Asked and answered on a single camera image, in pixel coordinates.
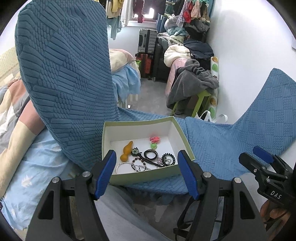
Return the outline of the person's right hand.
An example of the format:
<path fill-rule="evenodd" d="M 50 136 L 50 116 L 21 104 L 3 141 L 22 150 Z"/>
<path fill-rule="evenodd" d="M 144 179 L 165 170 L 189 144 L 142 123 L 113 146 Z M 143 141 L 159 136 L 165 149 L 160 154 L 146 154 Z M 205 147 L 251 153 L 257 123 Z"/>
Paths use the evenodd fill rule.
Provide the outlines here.
<path fill-rule="evenodd" d="M 264 202 L 260 209 L 260 216 L 263 218 L 264 221 L 267 221 L 269 218 L 280 220 L 280 224 L 275 229 L 275 232 L 279 233 L 290 218 L 291 213 L 281 207 L 271 209 L 272 204 L 273 202 L 271 202 L 270 200 Z"/>

